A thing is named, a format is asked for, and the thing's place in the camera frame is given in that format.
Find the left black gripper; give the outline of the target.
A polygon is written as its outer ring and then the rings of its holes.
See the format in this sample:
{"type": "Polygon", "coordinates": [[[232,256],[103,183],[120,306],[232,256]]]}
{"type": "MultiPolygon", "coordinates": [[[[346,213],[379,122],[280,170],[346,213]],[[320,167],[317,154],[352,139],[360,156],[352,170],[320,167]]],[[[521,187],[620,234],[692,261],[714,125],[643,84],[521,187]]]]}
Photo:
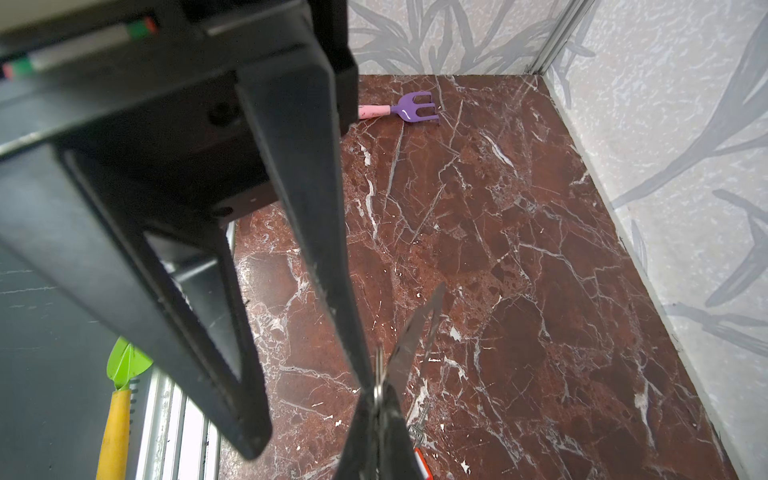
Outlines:
{"type": "Polygon", "coordinates": [[[2,244],[151,357],[254,459],[272,435],[265,378],[225,231],[197,212],[259,209],[268,172],[371,389],[340,165],[358,104],[347,3],[21,7],[1,5],[2,244]]]}

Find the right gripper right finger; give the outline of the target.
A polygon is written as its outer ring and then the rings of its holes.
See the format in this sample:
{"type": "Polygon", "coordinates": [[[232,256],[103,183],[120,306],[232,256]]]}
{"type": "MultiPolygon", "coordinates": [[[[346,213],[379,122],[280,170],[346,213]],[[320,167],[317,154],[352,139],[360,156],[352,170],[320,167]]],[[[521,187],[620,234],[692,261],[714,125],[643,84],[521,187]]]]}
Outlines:
{"type": "Polygon", "coordinates": [[[377,462],[380,479],[422,479],[397,393],[388,382],[377,405],[377,462]]]}

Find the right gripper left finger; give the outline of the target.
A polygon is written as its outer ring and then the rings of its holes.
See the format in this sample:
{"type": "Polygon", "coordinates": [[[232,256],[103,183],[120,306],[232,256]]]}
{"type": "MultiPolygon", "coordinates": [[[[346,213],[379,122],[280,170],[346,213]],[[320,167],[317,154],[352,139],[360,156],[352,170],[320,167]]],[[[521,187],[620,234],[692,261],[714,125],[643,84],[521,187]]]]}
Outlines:
{"type": "Polygon", "coordinates": [[[379,384],[358,399],[334,479],[380,478],[380,413],[384,389],[379,384]]]}

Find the red tagged key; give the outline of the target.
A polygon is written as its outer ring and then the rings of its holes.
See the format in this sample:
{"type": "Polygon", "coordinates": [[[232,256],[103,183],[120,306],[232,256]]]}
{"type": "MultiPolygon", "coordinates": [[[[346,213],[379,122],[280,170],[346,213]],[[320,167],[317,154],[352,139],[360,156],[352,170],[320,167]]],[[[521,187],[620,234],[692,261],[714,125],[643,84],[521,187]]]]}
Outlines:
{"type": "Polygon", "coordinates": [[[432,472],[431,472],[431,470],[430,470],[430,468],[429,468],[429,466],[427,464],[426,458],[425,458],[425,456],[423,455],[423,453],[421,452],[421,450],[419,448],[415,448],[414,449],[414,455],[415,455],[415,458],[416,458],[416,461],[417,461],[417,464],[418,464],[418,467],[419,467],[421,478],[423,480],[433,480],[434,477],[433,477],[432,472]]]}

